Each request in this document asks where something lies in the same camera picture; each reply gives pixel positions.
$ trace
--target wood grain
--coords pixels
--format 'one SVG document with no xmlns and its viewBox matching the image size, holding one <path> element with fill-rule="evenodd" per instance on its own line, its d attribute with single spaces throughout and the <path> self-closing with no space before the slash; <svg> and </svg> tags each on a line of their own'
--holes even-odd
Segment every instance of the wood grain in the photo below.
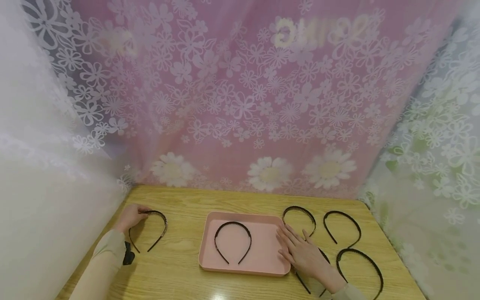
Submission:
<svg viewBox="0 0 480 300">
<path fill-rule="evenodd" d="M 110 229 L 118 213 L 130 203 L 144 204 L 164 213 L 168 219 L 168 230 L 148 253 L 146 250 L 163 230 L 161 218 L 150 217 L 132 231 L 132 239 L 142 253 L 136 253 L 132 265 L 122 267 L 110 288 L 109 299 L 319 299 L 318 295 L 323 290 L 319 284 L 306 280 L 312 291 L 309 295 L 293 274 L 281 278 L 223 274 L 204 271 L 198 265 L 204 222 L 210 211 L 281 216 L 286 207 L 299 205 L 315 216 L 317 230 L 312 238 L 333 264 L 338 251 L 353 243 L 358 235 L 347 218 L 331 215 L 327 224 L 338 241 L 335 244 L 323 227 L 324 214 L 330 210 L 343 211 L 359 223 L 362 238 L 355 248 L 369 255 L 384 276 L 385 287 L 379 300 L 425 300 L 377 222 L 360 201 L 141 185 L 131 191 L 103 233 Z M 290 212 L 285 219 L 297 230 L 312 229 L 310 220 L 302 213 Z M 58 300 L 69 298 L 94 247 L 65 284 Z M 373 299 L 380 281 L 369 262 L 355 253 L 346 253 L 340 264 L 347 280 L 357 286 L 367 299 Z M 330 299 L 330 295 L 327 292 L 320 299 Z"/>
</svg>

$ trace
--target beige sleeve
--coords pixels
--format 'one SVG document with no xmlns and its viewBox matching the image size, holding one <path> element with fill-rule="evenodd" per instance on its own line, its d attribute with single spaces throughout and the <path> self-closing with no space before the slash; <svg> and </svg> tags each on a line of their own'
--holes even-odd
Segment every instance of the beige sleeve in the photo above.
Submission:
<svg viewBox="0 0 480 300">
<path fill-rule="evenodd" d="M 333 300 L 366 300 L 364 295 L 353 285 L 347 283 L 340 291 L 332 295 Z"/>
<path fill-rule="evenodd" d="M 104 300 L 113 277 L 123 264 L 125 250 L 123 233 L 116 230 L 107 232 L 95 247 L 70 300 Z"/>
</svg>

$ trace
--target plastic tray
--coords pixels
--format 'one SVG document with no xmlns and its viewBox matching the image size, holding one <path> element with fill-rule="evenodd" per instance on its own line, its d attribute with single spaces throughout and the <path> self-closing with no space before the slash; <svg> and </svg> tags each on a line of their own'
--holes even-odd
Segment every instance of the plastic tray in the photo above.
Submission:
<svg viewBox="0 0 480 300">
<path fill-rule="evenodd" d="M 241 227 L 226 226 L 216 239 L 218 248 L 230 264 L 227 264 L 215 249 L 215 233 L 228 221 L 242 223 L 252 235 L 252 247 L 240 264 L 238 260 L 249 245 L 248 235 Z M 282 220 L 277 216 L 211 212 L 205 221 L 198 263 L 206 271 L 283 276 L 290 271 L 290 263 L 278 253 L 282 245 L 276 238 L 276 229 L 282 224 Z"/>
</svg>

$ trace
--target white daisy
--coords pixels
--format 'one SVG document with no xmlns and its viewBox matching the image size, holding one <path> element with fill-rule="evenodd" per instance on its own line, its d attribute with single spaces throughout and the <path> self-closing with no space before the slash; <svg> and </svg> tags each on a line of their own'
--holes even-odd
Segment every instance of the white daisy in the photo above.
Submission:
<svg viewBox="0 0 480 300">
<path fill-rule="evenodd" d="M 284 158 L 261 157 L 250 165 L 248 182 L 259 191 L 271 192 L 288 180 L 293 167 Z"/>
<path fill-rule="evenodd" d="M 340 179 L 350 178 L 349 172 L 357 169 L 354 160 L 348 160 L 351 153 L 342 153 L 342 150 L 328 149 L 323 156 L 315 156 L 305 166 L 302 173 L 309 176 L 309 181 L 315 183 L 315 188 L 323 187 L 328 190 L 340 184 Z"/>
<path fill-rule="evenodd" d="M 195 173 L 195 169 L 189 162 L 183 160 L 183 156 L 175 156 L 173 152 L 160 156 L 160 160 L 154 163 L 151 171 L 160 183 L 174 187 L 186 186 Z"/>
</svg>

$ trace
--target hand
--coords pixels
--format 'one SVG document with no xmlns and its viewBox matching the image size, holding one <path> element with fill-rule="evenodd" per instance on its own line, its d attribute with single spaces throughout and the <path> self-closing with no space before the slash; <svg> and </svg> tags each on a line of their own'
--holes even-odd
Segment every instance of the hand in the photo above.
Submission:
<svg viewBox="0 0 480 300">
<path fill-rule="evenodd" d="M 287 245 L 288 252 L 278 252 L 288 260 L 293 267 L 308 277 L 318 280 L 330 293 L 335 294 L 341 290 L 347 282 L 340 273 L 334 269 L 323 257 L 312 239 L 305 230 L 302 238 L 289 225 L 277 229 L 280 239 Z"/>
<path fill-rule="evenodd" d="M 146 219 L 148 215 L 144 214 L 144 212 L 149 210 L 151 209 L 147 206 L 143 206 L 140 204 L 130 204 L 129 206 L 125 207 L 125 209 L 123 209 L 113 229 L 123 232 L 125 234 L 130 228 L 137 225 L 138 222 Z"/>
</svg>

